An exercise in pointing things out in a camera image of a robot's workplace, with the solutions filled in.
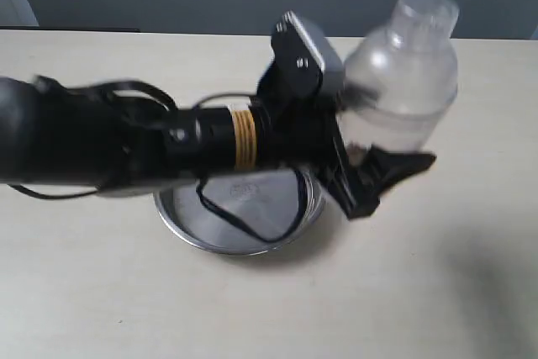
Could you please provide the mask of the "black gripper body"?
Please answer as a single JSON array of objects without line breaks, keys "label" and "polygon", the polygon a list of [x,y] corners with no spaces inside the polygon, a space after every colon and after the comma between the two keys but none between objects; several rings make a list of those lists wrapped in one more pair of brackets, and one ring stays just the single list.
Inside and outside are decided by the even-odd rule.
[{"label": "black gripper body", "polygon": [[371,216],[380,204],[379,150],[347,150],[332,108],[293,92],[291,75],[272,62],[258,83],[258,164],[304,166],[348,219]]}]

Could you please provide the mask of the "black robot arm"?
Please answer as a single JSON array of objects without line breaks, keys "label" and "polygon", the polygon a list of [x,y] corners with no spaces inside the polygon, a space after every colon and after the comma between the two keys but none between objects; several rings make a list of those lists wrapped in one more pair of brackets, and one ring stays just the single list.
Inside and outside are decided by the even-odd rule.
[{"label": "black robot arm", "polygon": [[352,163],[319,84],[271,64],[251,105],[233,110],[179,108],[140,81],[64,87],[48,77],[3,77],[1,181],[22,192],[52,185],[150,193],[181,180],[306,166],[347,218],[367,217],[383,193],[427,171],[435,156],[374,146]]}]

